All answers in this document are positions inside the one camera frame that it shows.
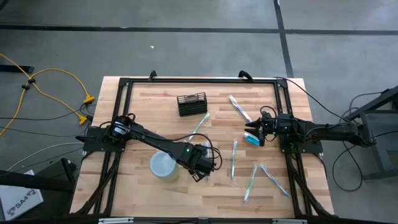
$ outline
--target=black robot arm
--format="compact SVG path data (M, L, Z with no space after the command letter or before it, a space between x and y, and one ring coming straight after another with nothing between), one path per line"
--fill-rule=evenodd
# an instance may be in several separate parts
M262 117L257 121L246 124L251 129L245 129L259 138L260 146L264 146L268 134L284 135L296 146L309 140L348 141L362 147L374 144L369 128L362 124L315 124L294 118L289 114L279 114L275 118L264 111L261 114Z
M87 147L100 147L104 151L117 146L122 147L129 140L138 140L169 154L178 164L186 168L197 182L214 171L216 165L214 159L207 157L209 147L171 141L145 129L134 120L135 115L133 118L118 116L106 128L94 128L98 134L90 136L89 130L87 136L76 138L85 143L83 150L87 150Z

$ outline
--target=wooden table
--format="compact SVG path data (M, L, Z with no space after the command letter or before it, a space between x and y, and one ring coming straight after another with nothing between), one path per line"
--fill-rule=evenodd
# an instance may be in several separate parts
M111 119L119 78L104 77L97 100L94 126ZM301 78L294 78L293 81L305 88ZM135 113L136 122L146 129L167 138L175 138L191 133L204 116L199 114L181 118L178 115L176 96L199 92L206 93L210 113L210 119L201 127L200 132L207 134L213 144L220 149L223 156L222 168L212 173L208 181L202 180L198 183L185 169L180 168L180 177L175 182L166 183L149 170L150 158L157 150L138 141L129 141L121 158L112 216L294 217L291 198L285 197L261 169L257 170L249 202L243 204L254 162L265 164L270 173L290 192L285 157L280 151L278 138L266 142L264 147L256 147L246 142L243 138L246 120L228 99L228 95L233 95L243 110L255 120L260 117L261 106L269 105L276 109L272 85L135 83L129 112ZM289 93L294 115L301 119L312 120L307 95L291 83L289 83ZM239 143L235 177L231 180L229 174L234 140ZM201 143L205 140L195 136L192 142ZM94 152L83 161L71 212L81 208L97 187L103 157L103 152ZM325 209L333 213L321 162L314 155L303 154L303 164L308 188ZM297 191L297 195L300 207L304 211L301 190ZM105 207L106 196L107 194L104 194L101 210Z

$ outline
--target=gray floor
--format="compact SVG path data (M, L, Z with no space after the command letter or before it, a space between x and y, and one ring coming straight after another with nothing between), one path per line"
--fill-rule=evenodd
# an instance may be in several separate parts
M398 2L392 0L280 0L286 29L398 29ZM271 0L120 0L11 1L0 22L86 26L277 28ZM295 77L327 108L342 114L352 97L383 91L398 84L398 36L288 35ZM188 34L43 32L0 30L0 52L36 70L61 68L78 75L88 91L98 96L105 75L236 76L246 70L254 77L285 74L278 34ZM0 116L12 116L25 82L21 74L2 73ZM84 98L79 85L61 73L43 74L38 85L46 93L78 108ZM356 101L361 106L372 97ZM311 101L315 122L337 118ZM69 111L28 91L20 117L48 118ZM69 135L80 132L74 115L56 121L16 121L12 128ZM53 138L7 131L0 137L0 169L43 147L74 138ZM343 150L340 142L323 142L324 160L335 213L341 217L397 222L398 178L365 182L357 192L340 190L331 178L331 165ZM60 147L21 165L56 156L79 146ZM80 164L80 151L68 158ZM365 174L376 171L370 149L355 149ZM43 169L47 163L33 166ZM336 178L355 187L359 173L347 156L336 166Z

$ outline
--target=plastic cup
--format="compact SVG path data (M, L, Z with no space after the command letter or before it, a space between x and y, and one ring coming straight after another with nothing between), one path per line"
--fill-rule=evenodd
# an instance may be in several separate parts
M166 182L171 182L180 175L176 161L162 151L152 156L149 168L156 177Z

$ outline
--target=black basket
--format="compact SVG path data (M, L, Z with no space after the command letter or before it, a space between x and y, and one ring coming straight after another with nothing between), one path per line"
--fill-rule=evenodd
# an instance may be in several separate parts
M207 113L206 93L178 96L177 103L180 116Z

